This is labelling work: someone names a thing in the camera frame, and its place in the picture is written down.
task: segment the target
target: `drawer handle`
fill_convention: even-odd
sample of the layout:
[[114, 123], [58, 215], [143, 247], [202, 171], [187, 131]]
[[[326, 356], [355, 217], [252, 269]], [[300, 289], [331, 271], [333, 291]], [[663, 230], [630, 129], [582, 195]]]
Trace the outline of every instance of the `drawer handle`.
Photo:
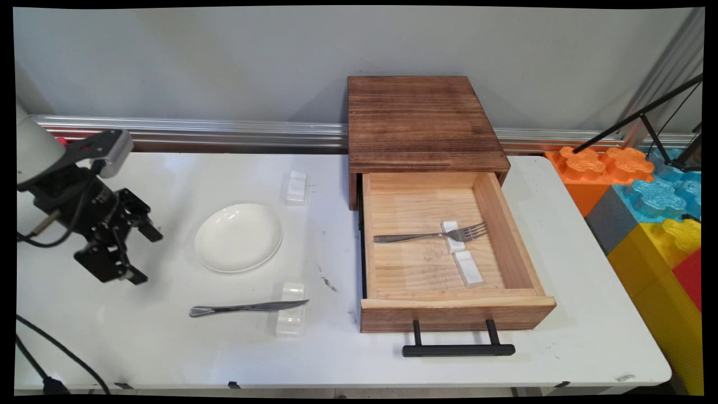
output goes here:
[[499, 357], [516, 353], [513, 344], [501, 344], [498, 341], [494, 320], [486, 320], [491, 344], [476, 345], [421, 345], [419, 320], [414, 320], [414, 343], [404, 345], [401, 354], [404, 357]]

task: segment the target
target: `wooden cabinet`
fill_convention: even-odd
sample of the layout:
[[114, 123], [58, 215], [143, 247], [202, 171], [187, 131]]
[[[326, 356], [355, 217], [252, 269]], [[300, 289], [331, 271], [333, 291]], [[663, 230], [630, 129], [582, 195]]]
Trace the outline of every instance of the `wooden cabinet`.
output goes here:
[[[466, 77], [349, 78], [350, 188], [362, 209], [362, 332], [532, 329], [546, 296], [501, 192], [509, 164]], [[466, 288], [443, 239], [375, 235], [485, 221], [466, 243], [484, 283]]]

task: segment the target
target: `orange foam block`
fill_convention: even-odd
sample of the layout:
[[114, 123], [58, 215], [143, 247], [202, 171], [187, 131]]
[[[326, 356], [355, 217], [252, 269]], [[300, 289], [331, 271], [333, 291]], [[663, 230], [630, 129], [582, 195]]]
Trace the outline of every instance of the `orange foam block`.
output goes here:
[[654, 166], [636, 149], [610, 148], [606, 153], [591, 149], [574, 154], [564, 146], [558, 152], [546, 152], [583, 217], [588, 216], [612, 184], [630, 184], [634, 180], [651, 182]]

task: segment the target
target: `white table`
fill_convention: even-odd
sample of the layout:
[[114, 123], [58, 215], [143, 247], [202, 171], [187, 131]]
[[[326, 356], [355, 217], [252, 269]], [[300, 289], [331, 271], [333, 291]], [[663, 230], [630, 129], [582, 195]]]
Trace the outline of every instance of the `white table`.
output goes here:
[[[509, 157], [503, 191], [547, 295], [557, 307], [536, 329], [499, 331], [511, 357], [404, 358], [411, 334], [361, 334], [358, 215], [348, 209], [345, 155], [133, 153], [107, 185], [129, 188], [152, 208], [164, 239], [136, 230], [132, 263], [149, 276], [135, 286], [102, 284], [73, 260], [85, 241], [17, 247], [17, 313], [84, 359], [110, 385], [226, 387], [616, 387], [657, 385], [671, 370], [548, 160]], [[306, 206], [285, 206], [290, 170], [309, 174]], [[195, 232], [218, 209], [271, 206], [284, 225], [278, 253], [262, 267], [227, 275], [204, 268]], [[18, 193], [18, 230], [44, 214]], [[60, 225], [42, 235], [58, 237]], [[325, 285], [326, 277], [336, 291]], [[285, 281], [307, 284], [300, 339], [274, 336], [276, 314], [190, 318], [190, 306], [278, 300]], [[21, 324], [30, 352], [72, 388], [94, 380]], [[423, 333], [425, 344], [485, 344], [485, 332]], [[17, 351], [15, 388], [40, 378]]]

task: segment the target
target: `fork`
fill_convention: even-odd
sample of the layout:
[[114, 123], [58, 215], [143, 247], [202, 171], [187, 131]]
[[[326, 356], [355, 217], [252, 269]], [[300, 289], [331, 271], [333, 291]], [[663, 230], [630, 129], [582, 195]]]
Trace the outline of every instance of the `fork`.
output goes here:
[[447, 233], [430, 233], [430, 234], [402, 234], [398, 236], [374, 236], [374, 242], [380, 244], [407, 242], [409, 240], [425, 239], [427, 237], [449, 237], [457, 242], [470, 242], [476, 240], [488, 233], [486, 222], [475, 224], [474, 226], [465, 227], [448, 231]]

